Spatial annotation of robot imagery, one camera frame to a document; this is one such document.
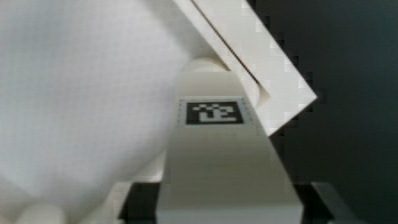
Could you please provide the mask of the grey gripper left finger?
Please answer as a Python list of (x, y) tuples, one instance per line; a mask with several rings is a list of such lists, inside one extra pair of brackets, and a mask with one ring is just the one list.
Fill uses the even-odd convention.
[(130, 193), (132, 183), (118, 182), (113, 186), (104, 202), (83, 219), (83, 224), (125, 224), (120, 218)]

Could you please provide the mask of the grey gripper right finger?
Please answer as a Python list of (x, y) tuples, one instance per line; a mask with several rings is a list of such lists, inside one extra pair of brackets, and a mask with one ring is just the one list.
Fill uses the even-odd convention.
[(333, 184), (328, 182), (315, 182), (313, 187), (333, 214), (333, 219), (328, 224), (363, 224)]

